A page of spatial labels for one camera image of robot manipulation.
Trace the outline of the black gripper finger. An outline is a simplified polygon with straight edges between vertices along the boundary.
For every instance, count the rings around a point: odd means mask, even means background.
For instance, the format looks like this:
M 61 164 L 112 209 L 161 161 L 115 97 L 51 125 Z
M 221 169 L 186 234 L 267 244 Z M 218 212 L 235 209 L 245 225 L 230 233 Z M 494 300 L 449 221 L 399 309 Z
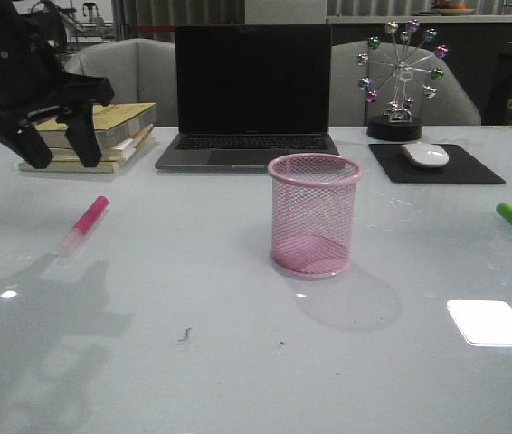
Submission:
M 44 169 L 52 161 L 51 150 L 33 125 L 21 127 L 16 120 L 0 118 L 0 143 L 33 168 Z
M 96 167 L 101 159 L 92 116 L 90 101 L 72 102 L 56 118 L 67 128 L 65 137 L 84 167 Z

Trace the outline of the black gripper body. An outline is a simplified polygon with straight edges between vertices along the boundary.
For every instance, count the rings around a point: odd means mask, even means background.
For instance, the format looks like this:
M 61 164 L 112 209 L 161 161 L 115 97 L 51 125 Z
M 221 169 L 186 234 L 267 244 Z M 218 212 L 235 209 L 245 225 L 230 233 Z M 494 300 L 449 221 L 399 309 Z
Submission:
M 14 2 L 0 1 L 0 130 L 29 131 L 52 116 L 72 129 L 92 129 L 93 104 L 109 104 L 114 92 L 106 78 L 65 71 L 59 57 L 65 48 L 64 23 L 53 2 L 21 14 Z

